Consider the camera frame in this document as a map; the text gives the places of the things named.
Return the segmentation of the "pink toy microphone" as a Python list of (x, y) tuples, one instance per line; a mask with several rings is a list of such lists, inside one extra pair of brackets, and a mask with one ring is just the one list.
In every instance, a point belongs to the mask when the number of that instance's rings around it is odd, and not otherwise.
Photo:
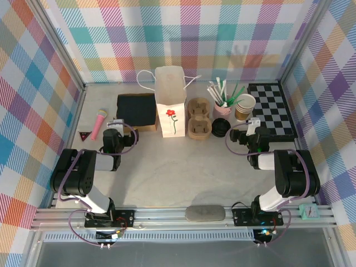
[(92, 134), (91, 134), (91, 140), (95, 140), (97, 138), (98, 132), (104, 122), (104, 120), (107, 117), (107, 112), (104, 109), (100, 109), (97, 112), (97, 117), (96, 117), (96, 121), (92, 130)]

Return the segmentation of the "stacked black cup lids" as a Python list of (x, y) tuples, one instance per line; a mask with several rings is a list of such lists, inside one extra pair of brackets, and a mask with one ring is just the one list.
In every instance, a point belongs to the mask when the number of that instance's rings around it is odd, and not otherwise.
[(217, 118), (212, 123), (212, 131), (211, 133), (215, 137), (225, 137), (228, 130), (231, 128), (231, 125), (228, 120), (224, 118)]

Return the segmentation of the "stacked brown paper cups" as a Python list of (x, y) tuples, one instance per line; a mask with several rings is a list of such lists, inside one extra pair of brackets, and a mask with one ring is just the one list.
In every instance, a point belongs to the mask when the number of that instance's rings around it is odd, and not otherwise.
[(244, 93), (237, 98), (237, 104), (235, 107), (235, 118), (243, 121), (248, 118), (252, 110), (256, 105), (256, 99), (254, 96)]

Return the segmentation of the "green plastic straw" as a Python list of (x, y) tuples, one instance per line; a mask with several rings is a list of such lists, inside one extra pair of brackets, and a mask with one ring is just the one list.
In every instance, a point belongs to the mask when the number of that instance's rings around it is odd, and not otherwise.
[(236, 95), (233, 95), (230, 99), (230, 105), (232, 105), (236, 100), (237, 98), (244, 92), (245, 90), (245, 86), (243, 86), (240, 91), (236, 94)]
[(237, 90), (238, 85), (239, 85), (239, 83), (237, 82), (235, 87), (234, 87), (234, 90), (233, 90), (232, 94), (230, 95), (230, 98), (228, 99), (229, 102), (231, 102), (233, 100), (234, 94), (235, 94), (235, 92)]

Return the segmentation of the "mint green alarm clock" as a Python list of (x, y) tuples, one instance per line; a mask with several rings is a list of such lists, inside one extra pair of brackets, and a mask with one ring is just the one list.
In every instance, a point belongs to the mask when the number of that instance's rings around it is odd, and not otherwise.
[(299, 214), (302, 220), (318, 220), (320, 219), (317, 204), (301, 204), (299, 205)]

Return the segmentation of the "pink straw holder cup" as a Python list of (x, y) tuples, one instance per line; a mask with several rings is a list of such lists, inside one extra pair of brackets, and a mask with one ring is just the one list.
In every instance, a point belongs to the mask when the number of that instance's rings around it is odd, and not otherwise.
[(231, 107), (220, 107), (217, 103), (214, 104), (212, 115), (214, 119), (223, 118), (228, 120), (231, 114)]

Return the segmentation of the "white paper bag flower print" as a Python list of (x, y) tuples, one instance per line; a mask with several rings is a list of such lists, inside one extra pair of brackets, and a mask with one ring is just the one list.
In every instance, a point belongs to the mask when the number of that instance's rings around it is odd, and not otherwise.
[(157, 114), (162, 130), (162, 136), (184, 137), (186, 135), (186, 99), (187, 87), (200, 76), (187, 76), (181, 66), (163, 66), (149, 72), (155, 80), (154, 88), (149, 88), (141, 83), (139, 86), (154, 91)]

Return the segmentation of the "grey oval stone pad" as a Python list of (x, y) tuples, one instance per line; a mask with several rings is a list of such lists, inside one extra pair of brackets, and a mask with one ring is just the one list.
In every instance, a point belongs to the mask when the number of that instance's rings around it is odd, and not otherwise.
[(223, 221), (225, 209), (221, 205), (195, 205), (185, 210), (185, 218), (190, 222)]

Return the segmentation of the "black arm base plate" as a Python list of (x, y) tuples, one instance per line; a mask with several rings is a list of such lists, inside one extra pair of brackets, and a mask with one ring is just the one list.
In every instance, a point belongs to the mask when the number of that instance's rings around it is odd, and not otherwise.
[(280, 212), (260, 211), (253, 214), (252, 209), (234, 209), (233, 219), (235, 226), (283, 226), (284, 221)]
[(105, 214), (85, 213), (86, 228), (132, 228), (134, 210), (111, 210)]

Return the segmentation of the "black grey chessboard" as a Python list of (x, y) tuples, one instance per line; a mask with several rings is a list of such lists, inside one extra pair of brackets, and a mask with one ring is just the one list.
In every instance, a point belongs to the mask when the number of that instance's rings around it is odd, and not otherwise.
[(270, 131), (271, 142), (293, 142), (296, 128), (280, 83), (250, 83), (248, 93), (256, 99), (252, 115)]

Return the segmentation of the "small connector circuit board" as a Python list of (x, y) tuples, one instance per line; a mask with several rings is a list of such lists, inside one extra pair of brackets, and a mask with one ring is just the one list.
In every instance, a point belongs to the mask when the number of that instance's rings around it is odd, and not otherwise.
[(124, 235), (124, 230), (115, 230), (115, 231), (97, 231), (95, 237), (97, 240), (117, 240), (122, 238)]
[(254, 243), (262, 244), (269, 243), (277, 235), (277, 231), (273, 229), (254, 229)]

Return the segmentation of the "brown pulp cup carrier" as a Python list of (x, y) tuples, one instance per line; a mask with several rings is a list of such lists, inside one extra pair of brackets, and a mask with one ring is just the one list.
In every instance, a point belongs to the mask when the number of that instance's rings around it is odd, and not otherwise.
[(187, 105), (188, 136), (193, 140), (206, 140), (210, 137), (212, 123), (209, 118), (210, 102), (206, 98), (193, 98)]

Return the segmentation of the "aluminium frame rail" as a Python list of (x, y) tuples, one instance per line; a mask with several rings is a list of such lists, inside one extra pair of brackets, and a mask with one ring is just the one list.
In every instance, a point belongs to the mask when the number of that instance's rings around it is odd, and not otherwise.
[[(284, 225), (291, 220), (290, 227), (334, 228), (337, 223), (328, 205), (318, 207), (320, 218), (303, 220), (297, 206), (287, 206), (280, 217)], [(225, 219), (221, 221), (190, 222), (185, 217), (186, 207), (142, 207), (135, 209), (133, 230), (231, 230), (237, 218), (229, 207), (225, 208)], [(31, 230), (66, 230), (68, 218), (74, 209), (38, 209)]]

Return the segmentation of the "aluminium frame post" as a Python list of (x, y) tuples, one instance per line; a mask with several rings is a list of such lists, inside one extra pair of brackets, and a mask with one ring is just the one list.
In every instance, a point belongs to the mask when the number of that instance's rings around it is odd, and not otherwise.
[(43, 28), (47, 38), (53, 45), (53, 48), (58, 53), (63, 65), (67, 68), (68, 73), (73, 79), (76, 86), (81, 90), (85, 90), (85, 83), (80, 76), (74, 62), (72, 61), (69, 53), (67, 52), (63, 42), (61, 41), (54, 25), (52, 24), (46, 10), (42, 6), (40, 0), (25, 0), (34, 16), (38, 19), (39, 24)]
[(328, 10), (332, 0), (305, 0), (292, 31), (290, 47), (278, 74), (278, 81), (284, 84), (296, 67), (313, 34)]

